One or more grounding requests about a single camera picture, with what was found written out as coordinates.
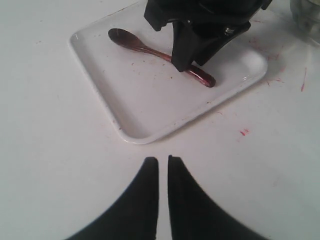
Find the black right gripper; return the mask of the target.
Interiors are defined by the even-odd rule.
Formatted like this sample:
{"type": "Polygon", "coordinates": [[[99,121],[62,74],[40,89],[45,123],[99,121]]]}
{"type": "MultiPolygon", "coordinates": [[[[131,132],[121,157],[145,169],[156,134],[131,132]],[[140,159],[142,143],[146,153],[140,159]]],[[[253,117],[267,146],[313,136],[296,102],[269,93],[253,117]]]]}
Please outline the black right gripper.
{"type": "Polygon", "coordinates": [[[226,44],[247,32],[251,27],[248,21],[270,3],[270,0],[148,0],[143,16],[157,32],[172,23],[171,63],[184,72],[193,61],[203,66],[226,44]],[[198,38],[186,22],[210,23],[196,30],[198,47],[198,38]]]}

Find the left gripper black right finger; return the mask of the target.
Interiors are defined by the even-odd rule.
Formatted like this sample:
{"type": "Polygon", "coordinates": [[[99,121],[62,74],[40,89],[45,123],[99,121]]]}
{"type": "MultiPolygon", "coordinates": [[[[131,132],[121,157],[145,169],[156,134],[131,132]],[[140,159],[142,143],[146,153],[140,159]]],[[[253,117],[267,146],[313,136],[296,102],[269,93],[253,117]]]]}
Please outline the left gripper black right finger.
{"type": "Polygon", "coordinates": [[[167,196],[173,240],[264,240],[220,208],[180,157],[168,157],[167,196]]]}

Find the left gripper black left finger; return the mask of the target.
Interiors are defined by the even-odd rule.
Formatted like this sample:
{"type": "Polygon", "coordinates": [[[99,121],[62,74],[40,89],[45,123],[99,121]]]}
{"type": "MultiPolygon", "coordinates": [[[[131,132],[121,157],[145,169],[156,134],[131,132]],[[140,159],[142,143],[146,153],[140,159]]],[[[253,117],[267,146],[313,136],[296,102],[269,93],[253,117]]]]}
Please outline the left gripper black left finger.
{"type": "Polygon", "coordinates": [[[159,216],[159,162],[144,159],[121,196],[70,240],[154,240],[159,216]]]}

